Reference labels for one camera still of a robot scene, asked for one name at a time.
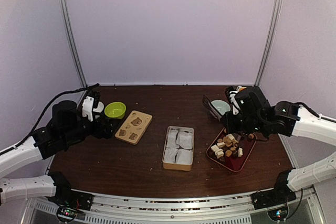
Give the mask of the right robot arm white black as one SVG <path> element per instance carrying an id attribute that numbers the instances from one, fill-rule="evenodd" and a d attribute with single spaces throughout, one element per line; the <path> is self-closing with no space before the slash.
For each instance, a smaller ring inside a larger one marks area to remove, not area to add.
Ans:
<path id="1" fill-rule="evenodd" d="M 257 86 L 228 87 L 225 95 L 233 107 L 220 119 L 228 133 L 260 133 L 265 138 L 280 134 L 335 145 L 335 119 L 315 112 L 303 102 L 280 101 L 271 106 Z M 268 191 L 269 199 L 279 204 L 294 199 L 295 193 L 307 186 L 332 178 L 335 153 L 303 168 L 281 172 Z"/>

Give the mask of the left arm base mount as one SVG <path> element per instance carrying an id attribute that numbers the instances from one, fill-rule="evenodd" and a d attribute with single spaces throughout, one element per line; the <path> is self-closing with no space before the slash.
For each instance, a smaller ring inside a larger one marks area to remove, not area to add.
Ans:
<path id="1" fill-rule="evenodd" d="M 47 199 L 59 206 L 89 211 L 92 206 L 93 194 L 75 191 L 68 187 L 57 187 L 55 195 L 47 197 Z"/>

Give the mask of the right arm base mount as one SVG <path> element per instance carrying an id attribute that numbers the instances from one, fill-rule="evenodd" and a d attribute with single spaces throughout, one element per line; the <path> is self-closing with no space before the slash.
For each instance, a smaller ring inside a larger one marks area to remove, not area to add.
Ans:
<path id="1" fill-rule="evenodd" d="M 277 189 L 257 191 L 251 194 L 251 200 L 255 210 L 270 208 L 277 205 L 285 205 L 296 198 L 296 193 L 292 191 L 282 191 Z"/>

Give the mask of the metal tongs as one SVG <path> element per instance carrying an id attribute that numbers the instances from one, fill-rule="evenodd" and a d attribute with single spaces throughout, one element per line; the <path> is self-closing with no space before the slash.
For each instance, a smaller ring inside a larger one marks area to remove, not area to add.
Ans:
<path id="1" fill-rule="evenodd" d="M 202 97 L 202 104 L 203 106 L 210 112 L 210 114 L 217 119 L 218 121 L 221 120 L 221 118 L 223 117 L 220 112 L 212 105 L 210 99 L 206 96 L 203 95 Z"/>

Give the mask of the tan bear tin lid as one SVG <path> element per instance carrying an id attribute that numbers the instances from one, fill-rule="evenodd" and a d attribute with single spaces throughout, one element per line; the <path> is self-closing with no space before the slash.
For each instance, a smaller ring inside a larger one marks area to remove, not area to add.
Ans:
<path id="1" fill-rule="evenodd" d="M 152 121 L 153 116 L 140 111 L 133 110 L 114 137 L 118 140 L 137 145 Z"/>

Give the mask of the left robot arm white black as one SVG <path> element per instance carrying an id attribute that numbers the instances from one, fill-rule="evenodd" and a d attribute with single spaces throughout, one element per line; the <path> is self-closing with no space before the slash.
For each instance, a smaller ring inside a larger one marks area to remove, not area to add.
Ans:
<path id="1" fill-rule="evenodd" d="M 7 175 L 67 151 L 90 135 L 104 137 L 103 111 L 104 104 L 95 102 L 92 97 L 85 98 L 81 111 L 76 102 L 61 101 L 53 105 L 52 118 L 45 127 L 32 131 L 23 142 L 1 151 L 1 204 L 35 197 L 47 197 L 63 206 L 76 204 L 78 197 L 61 172 L 19 179 L 8 179 Z"/>

